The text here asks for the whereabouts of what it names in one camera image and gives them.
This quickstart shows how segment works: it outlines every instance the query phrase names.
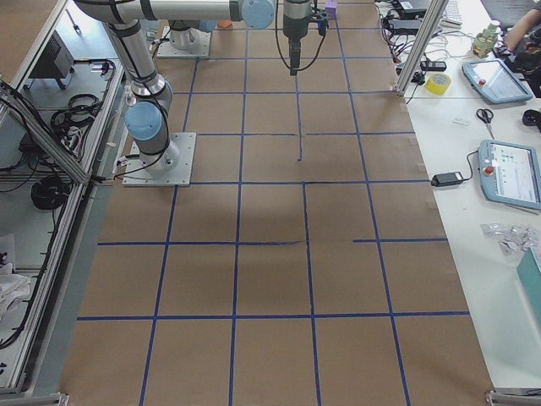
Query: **white table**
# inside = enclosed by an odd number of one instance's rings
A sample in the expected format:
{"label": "white table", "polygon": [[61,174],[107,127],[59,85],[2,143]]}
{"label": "white table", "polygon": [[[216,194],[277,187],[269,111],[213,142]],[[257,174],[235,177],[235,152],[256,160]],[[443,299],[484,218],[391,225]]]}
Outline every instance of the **white table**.
{"label": "white table", "polygon": [[[479,0],[461,0],[463,32],[476,34],[489,17]],[[471,41],[450,38],[446,49],[453,55],[467,52]],[[443,52],[430,53],[440,59]],[[494,111],[493,131],[497,140],[533,146],[541,156],[541,134],[537,128],[522,124],[522,113],[539,109],[541,101],[532,99],[516,105],[493,106],[482,100],[460,71],[468,58],[448,59],[446,73],[451,87],[443,96],[417,88],[408,104],[413,127],[429,173],[461,171],[469,176],[466,155],[489,138],[483,122],[475,117],[478,108]],[[410,85],[406,100],[412,94]],[[469,125],[454,123],[466,119]],[[520,257],[505,257],[493,239],[483,236],[482,223],[528,225],[541,230],[541,216],[518,211],[487,201],[476,173],[473,179],[453,188],[434,189],[445,231],[459,272],[468,307],[478,334],[490,377],[496,388],[541,387],[541,328],[522,290],[516,274]]]}

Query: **purple object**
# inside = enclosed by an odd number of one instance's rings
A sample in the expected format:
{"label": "purple object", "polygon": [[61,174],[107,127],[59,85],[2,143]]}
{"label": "purple object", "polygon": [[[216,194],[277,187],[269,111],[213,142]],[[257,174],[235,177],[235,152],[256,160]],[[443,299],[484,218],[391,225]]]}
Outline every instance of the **purple object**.
{"label": "purple object", "polygon": [[336,19],[336,2],[325,2],[325,11],[329,14],[329,19]]}

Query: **wire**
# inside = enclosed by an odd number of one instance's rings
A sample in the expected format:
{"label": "wire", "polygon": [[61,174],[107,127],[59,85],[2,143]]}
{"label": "wire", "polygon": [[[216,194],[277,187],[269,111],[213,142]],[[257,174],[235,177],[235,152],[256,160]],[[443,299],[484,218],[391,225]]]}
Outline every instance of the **wire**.
{"label": "wire", "polygon": [[8,189],[8,190],[0,190],[0,193],[8,193],[8,192],[13,192],[14,190],[17,190],[19,188],[22,188],[23,186],[25,186],[31,179],[32,177],[34,176],[34,173],[36,171],[32,171],[32,173],[30,175],[28,175],[28,178],[26,178],[22,183],[18,184],[17,186],[15,186],[14,188],[12,189]]}
{"label": "wire", "polygon": [[[423,54],[425,59],[427,61],[429,61],[428,57],[426,56],[426,53]],[[424,78],[426,78],[426,74],[428,73],[429,71],[429,65],[426,64],[426,70],[421,70],[421,78],[419,78],[419,81],[417,82],[417,84],[415,85],[415,89],[413,89],[413,92],[412,92],[412,95],[409,96],[409,99],[407,99],[406,101],[406,104],[408,104],[412,99],[413,99],[413,96],[415,96],[415,92],[417,91],[417,88],[422,84],[424,83]]]}
{"label": "wire", "polygon": [[470,156],[475,155],[477,153],[478,153],[478,151],[473,151],[473,152],[470,152],[469,154],[466,155],[467,165],[470,167],[470,177],[465,178],[464,182],[467,181],[467,180],[470,180],[471,178],[473,178],[473,168],[472,168],[472,163],[470,162]]}
{"label": "wire", "polygon": [[23,114],[16,106],[14,106],[13,104],[11,104],[9,101],[2,99],[2,97],[0,97],[0,102],[2,102],[2,103],[5,104],[7,107],[9,107],[11,110],[13,110],[14,112],[17,113],[17,115],[18,115],[19,118],[20,118],[20,122],[23,124],[23,127],[25,127],[26,134],[28,134],[28,136],[30,137],[30,140],[31,140],[34,144],[36,144],[36,142],[35,142],[35,140],[34,140],[34,137],[32,137],[32,130],[30,129],[30,126],[28,125],[28,122],[26,121],[25,115],[24,115],[24,114]]}
{"label": "wire", "polygon": [[[85,156],[86,141],[91,126],[96,120],[98,113],[111,88],[112,78],[116,73],[116,65],[109,59],[77,59],[75,63],[102,63],[101,76],[110,73],[107,79],[106,89],[100,100],[97,96],[83,93],[71,97],[68,101],[68,108],[55,112],[50,120],[55,136],[60,140],[62,146],[69,151],[78,162]],[[72,127],[79,129],[76,134],[70,134]]]}
{"label": "wire", "polygon": [[0,80],[0,86],[5,89],[6,91],[9,91],[9,95],[11,95],[16,101],[20,102],[28,111],[28,113],[36,120],[36,122],[40,125],[40,127],[50,136],[53,136],[52,130],[49,128],[49,126],[45,123],[37,109],[34,107],[34,105],[26,99],[23,95],[21,95],[18,91],[16,91],[13,87],[8,85],[3,80]]}
{"label": "wire", "polygon": [[22,165],[25,164],[25,161],[27,158],[28,158],[28,155],[26,153],[23,153],[23,155],[21,155],[17,163],[9,167],[0,167],[0,172],[11,172],[14,169],[17,169],[18,167],[21,167]]}
{"label": "wire", "polygon": [[[58,215],[58,221],[60,221],[60,219],[63,216],[63,213],[66,211],[67,201],[68,200],[66,200],[66,202],[62,206],[60,214]],[[39,291],[39,287],[40,287],[40,284],[41,284],[41,279],[43,278],[43,275],[46,272],[48,262],[49,262],[49,260],[51,258],[52,245],[53,245],[54,241],[56,240],[56,237],[57,237],[57,234],[58,234],[58,229],[59,229],[59,227],[57,226],[57,224],[54,224],[54,220],[53,220],[53,230],[52,230],[52,233],[51,233],[51,238],[49,239],[49,244],[47,245],[47,249],[46,249],[46,253],[45,253],[45,259],[43,260],[43,263],[41,264],[40,271],[35,276],[36,284],[35,284],[34,289],[32,291],[32,295],[30,296],[30,299],[25,300],[25,303],[27,303],[27,306],[26,306],[25,315],[23,316],[23,320],[20,322],[19,326],[15,327],[13,329],[14,332],[11,334],[11,336],[9,336],[6,339],[0,340],[0,350],[6,349],[7,347],[9,347],[13,343],[15,343],[15,341],[17,341],[17,338],[19,338],[20,334],[25,330],[26,322],[28,321],[28,319],[30,317],[30,311],[32,309],[32,305],[34,304],[34,301],[36,300],[36,296],[37,296],[38,291]]]}
{"label": "wire", "polygon": [[161,154],[157,157],[157,159],[155,161],[153,161],[152,163],[150,163],[149,165],[146,165],[144,167],[140,167],[140,168],[137,168],[137,169],[134,169],[133,171],[128,171],[128,172],[124,172],[124,173],[119,173],[115,176],[112,177],[112,180],[115,180],[117,178],[120,178],[120,179],[123,179],[125,175],[129,175],[131,173],[136,173],[136,172],[139,172],[139,171],[142,171],[143,169],[148,169],[149,167],[151,167],[152,165],[155,165],[158,163],[158,161],[161,160],[161,157],[163,156],[163,154],[165,154],[165,150],[161,152]]}
{"label": "wire", "polygon": [[525,396],[541,396],[541,389],[529,389]]}
{"label": "wire", "polygon": [[94,6],[117,6],[118,4],[133,3],[136,0],[109,0],[108,2],[98,2],[93,0],[74,0],[74,3],[90,4]]}
{"label": "wire", "polygon": [[171,33],[171,30],[172,30],[172,27],[169,27],[169,31],[162,38],[160,38],[159,40],[154,40],[153,42],[150,43],[150,49],[153,46],[156,46],[154,48],[154,52],[152,53],[152,59],[156,57],[156,54],[158,53],[158,50],[160,49],[160,45],[163,44],[164,42],[169,42],[171,40],[170,38],[167,38],[167,36]]}

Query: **keyboard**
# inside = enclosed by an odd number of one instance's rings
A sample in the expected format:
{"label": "keyboard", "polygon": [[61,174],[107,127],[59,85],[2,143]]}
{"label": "keyboard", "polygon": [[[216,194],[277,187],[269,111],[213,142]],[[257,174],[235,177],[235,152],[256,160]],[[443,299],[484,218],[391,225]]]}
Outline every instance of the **keyboard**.
{"label": "keyboard", "polygon": [[449,0],[441,16],[440,25],[460,28],[462,26],[462,16],[458,11],[458,0]]}

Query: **robotic arm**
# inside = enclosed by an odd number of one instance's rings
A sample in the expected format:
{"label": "robotic arm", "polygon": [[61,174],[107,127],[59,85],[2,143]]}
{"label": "robotic arm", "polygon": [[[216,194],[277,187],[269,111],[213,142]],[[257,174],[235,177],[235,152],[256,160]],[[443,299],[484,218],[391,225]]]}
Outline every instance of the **robotic arm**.
{"label": "robotic arm", "polygon": [[[131,79],[135,102],[126,113],[126,127],[139,147],[140,159],[149,176],[154,174],[159,177],[161,173],[173,170],[179,162],[179,152],[171,141],[167,127],[172,89],[156,69],[139,19],[168,19],[187,27],[197,25],[201,20],[244,20],[250,28],[264,29],[275,18],[275,1],[74,0],[84,13],[104,23],[126,74]],[[324,24],[320,24],[320,34],[325,36],[326,18],[322,18],[317,7],[312,8],[311,1],[284,2],[283,31],[289,38],[291,66],[288,67],[291,75],[301,70],[298,68],[300,40],[308,34],[309,23],[323,21]],[[168,179],[162,184],[175,183]]]}

